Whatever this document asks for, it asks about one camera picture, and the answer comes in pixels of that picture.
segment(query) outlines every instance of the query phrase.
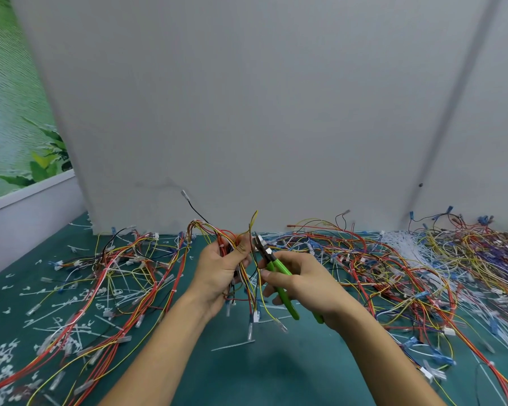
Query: forearm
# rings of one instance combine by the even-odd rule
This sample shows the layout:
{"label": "forearm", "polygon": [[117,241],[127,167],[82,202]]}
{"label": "forearm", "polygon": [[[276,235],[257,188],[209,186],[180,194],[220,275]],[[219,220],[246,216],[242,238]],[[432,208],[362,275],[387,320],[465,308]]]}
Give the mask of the forearm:
{"label": "forearm", "polygon": [[164,317],[150,341],[104,397],[107,405],[168,405],[209,316],[188,292]]}
{"label": "forearm", "polygon": [[374,401],[382,405],[444,405],[386,330],[348,296],[337,314],[346,341]]}

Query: white wall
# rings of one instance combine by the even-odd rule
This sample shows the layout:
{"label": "white wall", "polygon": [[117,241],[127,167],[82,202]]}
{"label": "white wall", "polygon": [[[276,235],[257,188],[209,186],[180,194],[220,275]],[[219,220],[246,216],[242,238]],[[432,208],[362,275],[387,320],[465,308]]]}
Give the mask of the white wall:
{"label": "white wall", "polygon": [[494,19],[415,216],[454,205],[508,230],[508,0]]}
{"label": "white wall", "polygon": [[73,170],[0,197],[0,271],[84,211]]}
{"label": "white wall", "polygon": [[96,231],[393,229],[486,0],[13,0]]}

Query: water image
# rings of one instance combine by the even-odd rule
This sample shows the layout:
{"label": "water image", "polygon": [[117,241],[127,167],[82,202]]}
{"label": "water image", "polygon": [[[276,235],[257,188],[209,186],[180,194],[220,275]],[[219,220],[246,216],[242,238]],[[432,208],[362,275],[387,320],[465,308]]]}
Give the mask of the water image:
{"label": "water image", "polygon": [[53,125],[11,3],[0,0],[0,196],[71,168]]}

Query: left hand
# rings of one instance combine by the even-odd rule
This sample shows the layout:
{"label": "left hand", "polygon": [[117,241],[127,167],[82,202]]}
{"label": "left hand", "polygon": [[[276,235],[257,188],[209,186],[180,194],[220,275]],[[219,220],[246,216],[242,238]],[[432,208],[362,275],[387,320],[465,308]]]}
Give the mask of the left hand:
{"label": "left hand", "polygon": [[247,267],[252,262],[249,234],[239,236],[237,241],[239,245],[224,257],[220,256],[217,241],[207,245],[199,254],[196,272],[187,292],[205,307],[211,318],[222,309],[237,265],[242,262]]}

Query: hand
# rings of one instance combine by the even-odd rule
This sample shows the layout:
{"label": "hand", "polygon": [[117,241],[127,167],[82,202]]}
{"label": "hand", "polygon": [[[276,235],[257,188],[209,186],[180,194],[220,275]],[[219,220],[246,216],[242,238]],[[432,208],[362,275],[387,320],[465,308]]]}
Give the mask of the hand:
{"label": "hand", "polygon": [[[275,252],[275,257],[293,275],[262,269],[262,278],[269,284],[263,291],[266,298],[276,292],[276,286],[282,287],[290,299],[297,299],[309,311],[322,315],[331,329],[338,327],[338,316],[348,306],[361,307],[310,253],[279,251]],[[267,262],[262,261],[259,267],[265,268],[266,265]],[[279,296],[273,299],[273,304],[282,305]]]}
{"label": "hand", "polygon": [[221,257],[217,241],[207,245],[199,254],[194,278],[187,290],[208,311],[213,318],[222,309],[225,295],[229,292],[233,272],[240,262],[245,267],[250,265],[250,237],[248,234],[239,237],[239,245],[228,255]]}

